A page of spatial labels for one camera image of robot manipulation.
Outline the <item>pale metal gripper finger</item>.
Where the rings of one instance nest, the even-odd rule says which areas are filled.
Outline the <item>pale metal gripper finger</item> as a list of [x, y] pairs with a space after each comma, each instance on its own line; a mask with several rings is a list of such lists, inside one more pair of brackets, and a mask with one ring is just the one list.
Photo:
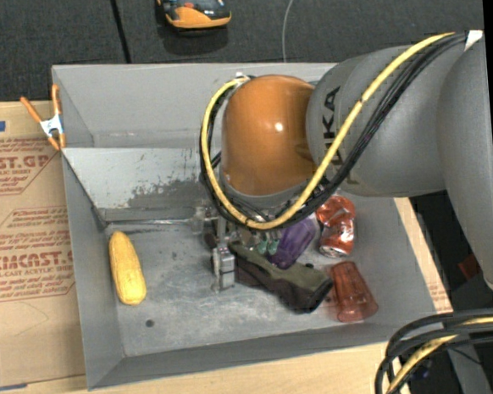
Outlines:
[[235, 256], [228, 247], [220, 247], [218, 258], [220, 287], [228, 289], [235, 284]]
[[213, 292], [222, 291], [221, 290], [221, 279], [220, 279], [220, 267], [219, 267], [219, 255], [213, 253], [211, 256], [211, 268], [213, 269], [213, 282], [211, 285], [211, 290]]

